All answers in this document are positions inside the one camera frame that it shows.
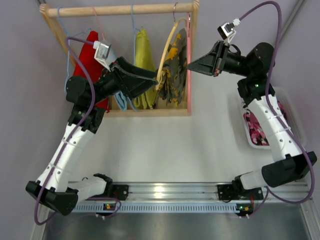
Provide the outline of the olive yellow camouflage trousers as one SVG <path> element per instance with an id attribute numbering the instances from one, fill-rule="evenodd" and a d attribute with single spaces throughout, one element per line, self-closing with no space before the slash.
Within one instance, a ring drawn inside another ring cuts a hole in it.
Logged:
<path id="1" fill-rule="evenodd" d="M 187 32 L 182 28 L 168 46 L 160 72 L 158 94 L 168 104 L 179 106 L 187 81 Z"/>

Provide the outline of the pink camouflage trousers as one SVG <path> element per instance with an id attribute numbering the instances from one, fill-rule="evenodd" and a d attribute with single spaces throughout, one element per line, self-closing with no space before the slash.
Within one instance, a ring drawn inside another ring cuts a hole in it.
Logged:
<path id="1" fill-rule="evenodd" d="M 293 143 L 290 136 L 292 132 L 280 110 L 277 97 L 269 94 L 268 99 L 269 101 L 267 101 L 266 96 L 263 96 L 260 100 L 254 99 L 246 109 L 255 116 L 270 149 L 280 151 Z"/>

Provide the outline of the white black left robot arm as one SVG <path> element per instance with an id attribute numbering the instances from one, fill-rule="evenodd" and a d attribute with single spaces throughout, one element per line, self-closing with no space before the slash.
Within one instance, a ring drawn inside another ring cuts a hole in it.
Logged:
<path id="1" fill-rule="evenodd" d="M 105 67 L 97 82 L 92 82 L 81 61 L 77 63 L 85 76 L 72 76 L 67 81 L 66 99 L 73 108 L 64 136 L 43 173 L 25 187 L 37 205 L 63 216 L 69 215 L 78 202 L 95 196 L 109 198 L 113 193 L 113 180 L 101 173 L 79 182 L 69 181 L 84 147 L 102 123 L 105 110 L 97 104 L 118 92 L 132 100 L 157 85 L 155 71 L 132 65 L 123 57 Z"/>

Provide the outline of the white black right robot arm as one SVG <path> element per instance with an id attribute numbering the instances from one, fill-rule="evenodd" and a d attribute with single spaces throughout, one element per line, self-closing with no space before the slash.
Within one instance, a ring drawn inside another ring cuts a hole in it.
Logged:
<path id="1" fill-rule="evenodd" d="M 274 48 L 261 42 L 246 56 L 240 50 L 230 51 L 230 45 L 218 40 L 204 56 L 187 65 L 187 69 L 207 76 L 217 77 L 221 72 L 242 76 L 237 90 L 244 106 L 256 117 L 271 148 L 273 162 L 255 171 L 236 176 L 235 189 L 247 192 L 252 189 L 276 188 L 314 176 L 313 165 L 317 156 L 301 146 L 279 109 L 274 88 L 268 82 L 269 68 L 274 64 Z"/>

